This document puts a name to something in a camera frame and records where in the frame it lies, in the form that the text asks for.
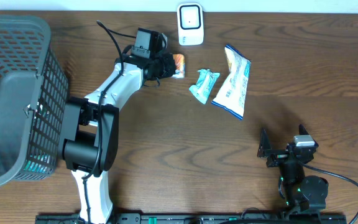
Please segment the orange tissue pack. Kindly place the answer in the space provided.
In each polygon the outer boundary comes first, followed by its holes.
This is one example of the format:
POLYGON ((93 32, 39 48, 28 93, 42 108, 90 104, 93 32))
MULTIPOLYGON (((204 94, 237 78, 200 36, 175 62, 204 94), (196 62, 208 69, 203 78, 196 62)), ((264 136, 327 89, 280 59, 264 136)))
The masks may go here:
POLYGON ((172 78, 184 78, 185 77, 185 56, 183 54, 173 54, 173 59, 175 61, 175 74, 172 75, 172 78))

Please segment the teal wrapper pack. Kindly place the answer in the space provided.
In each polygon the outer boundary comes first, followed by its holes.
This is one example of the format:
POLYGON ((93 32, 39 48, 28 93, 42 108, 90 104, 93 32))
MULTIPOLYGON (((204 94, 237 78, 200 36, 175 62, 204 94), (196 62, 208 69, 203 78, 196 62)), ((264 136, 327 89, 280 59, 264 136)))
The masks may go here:
POLYGON ((197 82, 189 87, 192 95, 202 104, 206 104, 214 84, 220 76, 218 72, 212 72, 210 69, 200 69, 197 82))

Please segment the white blue snack bag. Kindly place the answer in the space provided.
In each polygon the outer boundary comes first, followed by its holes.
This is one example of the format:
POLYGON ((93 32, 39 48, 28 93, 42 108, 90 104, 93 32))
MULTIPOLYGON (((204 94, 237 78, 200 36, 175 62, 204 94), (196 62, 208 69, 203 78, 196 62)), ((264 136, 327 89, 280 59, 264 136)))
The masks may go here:
POLYGON ((224 51, 229 75, 211 104, 243 120, 251 61, 229 44, 225 46, 224 51))

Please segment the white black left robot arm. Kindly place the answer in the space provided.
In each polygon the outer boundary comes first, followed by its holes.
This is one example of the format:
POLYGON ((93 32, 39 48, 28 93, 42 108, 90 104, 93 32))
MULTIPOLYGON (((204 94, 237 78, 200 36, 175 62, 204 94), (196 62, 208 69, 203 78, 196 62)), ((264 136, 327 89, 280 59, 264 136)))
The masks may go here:
POLYGON ((118 150, 120 110, 146 81, 175 74, 165 34, 140 28, 134 38, 133 45, 119 51, 112 74, 99 88, 65 105, 58 157, 76 180, 83 223, 107 223, 113 211, 108 171, 118 150))

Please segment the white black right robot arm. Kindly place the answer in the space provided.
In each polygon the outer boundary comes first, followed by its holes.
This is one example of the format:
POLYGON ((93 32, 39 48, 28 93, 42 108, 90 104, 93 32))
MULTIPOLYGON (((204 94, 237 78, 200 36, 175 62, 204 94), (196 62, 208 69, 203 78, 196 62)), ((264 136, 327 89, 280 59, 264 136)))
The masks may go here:
POLYGON ((315 175, 305 175, 305 165, 314 159, 318 143, 303 125, 285 149, 274 149, 265 129, 260 132, 259 158, 266 158, 268 168, 280 170, 280 196, 287 203, 283 216, 314 214, 326 208, 328 181, 315 175))

